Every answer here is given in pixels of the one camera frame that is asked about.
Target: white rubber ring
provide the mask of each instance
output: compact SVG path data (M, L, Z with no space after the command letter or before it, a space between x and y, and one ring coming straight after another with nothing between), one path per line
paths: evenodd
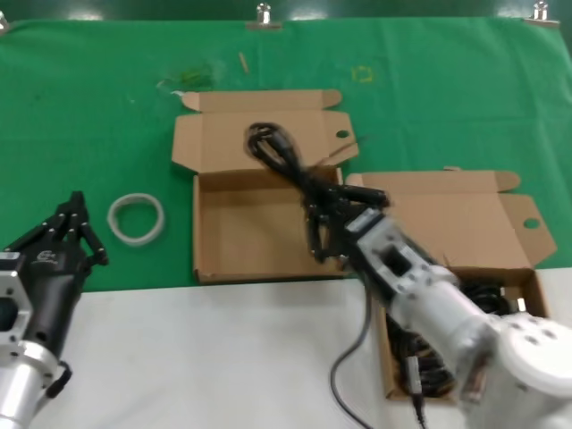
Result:
M155 208L157 211L157 221L155 226L145 234L143 237L129 237L123 234L119 230L119 224L117 223L117 211L123 206L130 206L132 204L150 204ZM149 194L129 194L125 195L117 200L111 207L109 207L109 212L107 213L107 223L109 223L109 227L111 231L114 233L115 237L119 240L123 241L125 244L129 244L130 246L144 246L149 242L153 241L157 238L157 236L161 233L164 227L164 211L163 206L159 200Z

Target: logo on robot hand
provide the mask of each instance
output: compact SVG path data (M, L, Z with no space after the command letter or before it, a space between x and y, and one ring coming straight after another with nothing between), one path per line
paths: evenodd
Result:
M57 258L57 254L54 253L53 251L42 250L41 252L38 253L36 260L34 262L32 262L32 264L45 263L45 264L57 265L57 259L56 258Z

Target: robotic hand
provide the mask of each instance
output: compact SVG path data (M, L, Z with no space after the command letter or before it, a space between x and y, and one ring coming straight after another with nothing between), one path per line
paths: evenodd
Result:
M28 428L72 377L60 356L73 310L91 267L108 263L88 218L83 194L73 192L0 253L0 429Z
M458 290L456 276L384 213L383 192L324 181L299 163L277 125L253 124L247 149L300 190L315 259L338 257L397 324L440 354L456 378L467 427L572 427L572 330L526 313L485 314ZM411 374L418 396L415 369Z

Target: box lid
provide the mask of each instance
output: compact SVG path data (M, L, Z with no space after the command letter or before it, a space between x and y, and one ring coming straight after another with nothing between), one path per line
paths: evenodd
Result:
M182 103L200 114L177 118L172 160L196 172L264 168L245 151L245 134L254 122L275 122L306 165L338 164L358 154L349 116L323 110L340 101L335 89L186 93Z
M525 268L556 250L533 199L504 194L514 172L351 174L348 183L386 190L403 231L441 264Z

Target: open cardboard box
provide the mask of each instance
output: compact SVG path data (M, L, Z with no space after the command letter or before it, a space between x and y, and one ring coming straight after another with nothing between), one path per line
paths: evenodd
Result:
M461 281L501 279L508 300L522 298L531 315L548 316L534 266L556 245L531 197L502 193L519 185L515 173L363 173L351 174L347 183L386 190L389 212L402 230ZM405 400L385 312L377 313L386 397ZM438 400L450 402L449 397Z
M349 116L325 111L337 90L186 93L201 114L179 116L172 160L194 180L194 268L201 282L248 282L341 275L307 248L301 196L245 150L254 122L281 125L306 165L341 183L335 165L358 154Z

